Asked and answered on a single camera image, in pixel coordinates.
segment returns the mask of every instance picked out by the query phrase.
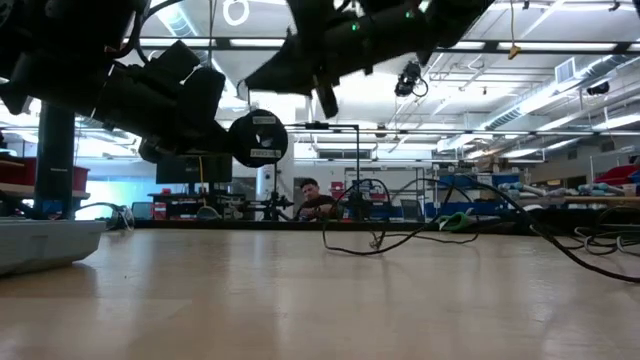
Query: ceiling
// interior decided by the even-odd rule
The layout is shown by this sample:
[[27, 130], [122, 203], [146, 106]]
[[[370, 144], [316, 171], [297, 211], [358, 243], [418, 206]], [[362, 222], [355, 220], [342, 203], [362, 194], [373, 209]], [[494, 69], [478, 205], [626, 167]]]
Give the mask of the ceiling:
[[[284, 0], [219, 0], [214, 1], [215, 17], [214, 37], [283, 37], [288, 27], [293, 27], [292, 18]], [[633, 42], [640, 38], [640, 19], [630, 0], [621, 0], [616, 11], [609, 11], [611, 1], [530, 1], [529, 9], [523, 10], [523, 1], [514, 1], [512, 22], [509, 1], [497, 0], [494, 5], [476, 22], [467, 33], [469, 40], [505, 40], [510, 41], [512, 33], [516, 40], [528, 41], [581, 41], [581, 42]], [[234, 21], [243, 17], [248, 8], [248, 16], [241, 24]], [[143, 37], [170, 37], [175, 35], [162, 16], [171, 16], [181, 11], [191, 25], [190, 36], [208, 37], [209, 1], [185, 0], [181, 4], [164, 10], [158, 17], [150, 19], [142, 32]], [[236, 84], [251, 74], [261, 64], [274, 55], [273, 51], [215, 51], [213, 58], [230, 81]], [[375, 128], [376, 124], [385, 124], [388, 128], [414, 129], [438, 128], [475, 128], [479, 124], [470, 121], [470, 115], [478, 119], [540, 87], [555, 78], [554, 68], [571, 56], [565, 55], [518, 55], [508, 60], [506, 55], [478, 54], [434, 54], [430, 64], [423, 69], [424, 78], [429, 83], [429, 92], [423, 98], [410, 96], [398, 98], [394, 94], [397, 76], [408, 61], [415, 56], [408, 54], [375, 66], [374, 74], [364, 76], [355, 73], [345, 76], [341, 85], [335, 89], [340, 112], [330, 120], [336, 123], [359, 123], [363, 127]], [[598, 60], [598, 56], [576, 56], [577, 64]], [[123, 59], [127, 64], [140, 64], [134, 54]], [[607, 99], [624, 94], [640, 85], [640, 62], [629, 62], [607, 74], [611, 89], [606, 95], [582, 96], [577, 90], [567, 91], [536, 107], [526, 117], [516, 119], [499, 129], [535, 130], [539, 126], [556, 120], [581, 108], [597, 106]], [[243, 106], [243, 100], [234, 99], [233, 91], [226, 93], [218, 112], [218, 120], [224, 124], [244, 114], [232, 107]], [[317, 104], [307, 102], [299, 96], [279, 95], [278, 103], [295, 104], [295, 116], [288, 121], [324, 121], [322, 111]], [[260, 103], [272, 102], [274, 97], [260, 97], [252, 94], [252, 99]], [[637, 97], [613, 104], [608, 109], [626, 106]], [[594, 111], [596, 118], [603, 110]], [[0, 117], [0, 123], [8, 115]], [[569, 129], [576, 124], [584, 124], [584, 118], [565, 124], [560, 129]], [[34, 121], [25, 121], [34, 126]], [[5, 121], [5, 125], [18, 126], [15, 119]], [[313, 137], [300, 136], [300, 142], [353, 142], [353, 137]], [[421, 142], [435, 144], [442, 136], [412, 136], [401, 139], [403, 143]], [[487, 141], [472, 145], [486, 144]]]

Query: air vent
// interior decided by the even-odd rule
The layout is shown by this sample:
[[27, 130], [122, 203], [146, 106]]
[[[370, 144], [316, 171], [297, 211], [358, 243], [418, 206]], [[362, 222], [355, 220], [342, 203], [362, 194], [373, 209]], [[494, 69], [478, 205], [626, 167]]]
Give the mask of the air vent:
[[616, 149], [616, 143], [614, 143], [613, 141], [607, 141], [600, 144], [600, 152], [605, 153], [605, 152], [613, 151], [615, 149]]
[[556, 83], [562, 84], [565, 81], [573, 79], [575, 73], [576, 60], [575, 58], [571, 58], [556, 66]]
[[[319, 159], [351, 159], [355, 160], [358, 155], [356, 150], [320, 150]], [[371, 159], [371, 150], [360, 150], [360, 159]]]

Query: workbench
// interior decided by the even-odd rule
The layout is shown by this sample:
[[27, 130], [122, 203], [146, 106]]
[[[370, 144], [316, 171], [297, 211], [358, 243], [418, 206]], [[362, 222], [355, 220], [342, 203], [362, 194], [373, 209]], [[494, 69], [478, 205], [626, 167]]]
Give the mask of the workbench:
[[[328, 233], [359, 250], [368, 233]], [[444, 237], [444, 234], [424, 234]], [[448, 239], [466, 239], [464, 235]], [[631, 256], [589, 262], [640, 274]], [[358, 258], [319, 232], [136, 230], [0, 279], [3, 359], [637, 359], [640, 288], [540, 238], [415, 239]]]

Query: red box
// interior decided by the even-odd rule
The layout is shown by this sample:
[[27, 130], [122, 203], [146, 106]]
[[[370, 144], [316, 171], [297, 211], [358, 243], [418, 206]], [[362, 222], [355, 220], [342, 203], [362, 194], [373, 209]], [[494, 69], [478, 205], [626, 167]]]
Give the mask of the red box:
[[[36, 183], [36, 158], [19, 159], [24, 166], [2, 165], [0, 164], [0, 182], [5, 184], [34, 186]], [[89, 169], [73, 167], [74, 191], [86, 191]]]

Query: metal stand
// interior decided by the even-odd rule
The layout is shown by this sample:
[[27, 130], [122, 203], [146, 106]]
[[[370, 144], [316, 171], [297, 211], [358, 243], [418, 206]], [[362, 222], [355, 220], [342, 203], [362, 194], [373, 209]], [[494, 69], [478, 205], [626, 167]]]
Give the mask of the metal stand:
[[73, 151], [75, 114], [42, 104], [38, 131], [38, 164], [34, 209], [73, 219]]

